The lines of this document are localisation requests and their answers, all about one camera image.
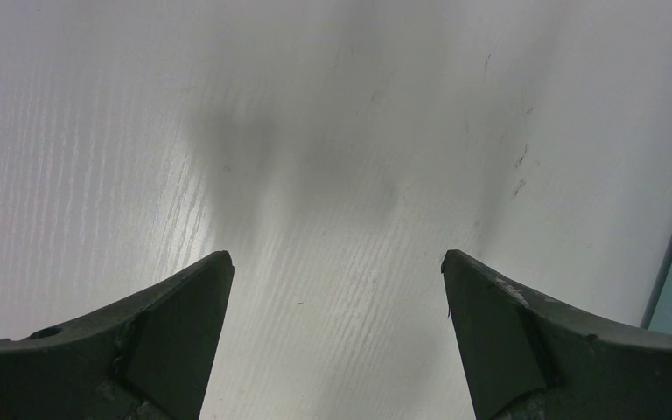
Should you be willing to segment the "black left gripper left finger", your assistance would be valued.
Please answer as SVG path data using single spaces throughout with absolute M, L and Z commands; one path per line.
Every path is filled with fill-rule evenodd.
M 0 419 L 196 419 L 235 268 L 216 251 L 113 304 L 0 339 Z

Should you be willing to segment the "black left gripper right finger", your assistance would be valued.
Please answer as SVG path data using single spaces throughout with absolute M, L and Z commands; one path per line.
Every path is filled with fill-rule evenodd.
M 478 419 L 672 419 L 672 335 L 582 311 L 456 249 L 441 271 Z

